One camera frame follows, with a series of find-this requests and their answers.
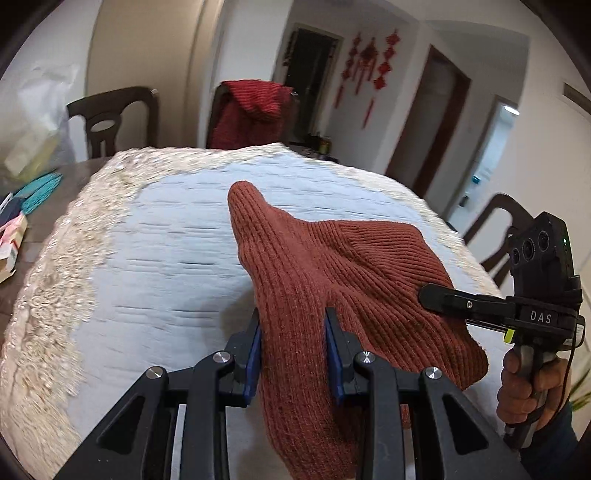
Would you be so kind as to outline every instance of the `black cable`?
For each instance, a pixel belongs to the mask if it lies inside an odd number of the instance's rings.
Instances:
[[[556,411],[554,412],[554,415],[552,415],[552,418],[550,419],[550,421],[554,420],[556,418],[556,415],[558,415],[559,411],[562,410],[562,402],[564,401],[564,395],[566,394],[566,384],[569,380],[570,367],[573,364],[574,349],[576,348],[576,342],[577,342],[577,329],[575,327],[574,334],[573,334],[573,344],[570,348],[569,361],[566,364],[566,370],[564,372],[564,379],[562,380],[562,393],[560,395],[560,402],[558,402],[558,407],[556,408]]]

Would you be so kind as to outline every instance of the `human hand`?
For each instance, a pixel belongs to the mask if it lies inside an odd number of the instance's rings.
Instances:
[[[513,350],[508,351],[503,359],[502,387],[496,396],[499,401],[496,414],[505,423],[522,423],[527,419],[528,413],[533,412],[537,405],[537,400],[530,398],[532,391],[548,390],[544,412],[536,428],[536,430],[539,430],[548,424],[556,411],[559,411],[569,398],[570,372],[564,399],[562,404],[559,404],[562,396],[564,373],[568,362],[563,358],[556,358],[549,364],[544,365],[534,378],[533,388],[529,381],[517,376],[520,363],[519,357]]]

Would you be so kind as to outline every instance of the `red cloth on chair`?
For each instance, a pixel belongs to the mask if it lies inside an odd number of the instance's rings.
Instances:
[[[231,100],[213,129],[211,148],[236,150],[280,141],[291,88],[263,80],[223,82]]]

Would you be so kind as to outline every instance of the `camera lens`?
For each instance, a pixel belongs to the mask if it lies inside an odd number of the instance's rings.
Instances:
[[[519,263],[519,258],[520,258],[519,250],[514,248],[513,251],[511,252],[511,259],[513,260],[514,265],[517,265]]]
[[[550,237],[548,237],[546,232],[541,231],[538,235],[538,245],[540,246],[540,250],[542,250],[542,252],[548,250],[548,247],[550,246]]]
[[[523,258],[527,261],[530,261],[534,258],[534,243],[531,241],[531,238],[528,238],[525,242],[523,242]]]

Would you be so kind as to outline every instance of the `teal cord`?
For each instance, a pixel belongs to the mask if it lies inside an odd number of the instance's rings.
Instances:
[[[60,182],[60,173],[48,173],[21,188],[15,197],[25,199],[21,206],[22,212],[29,215],[49,198]]]

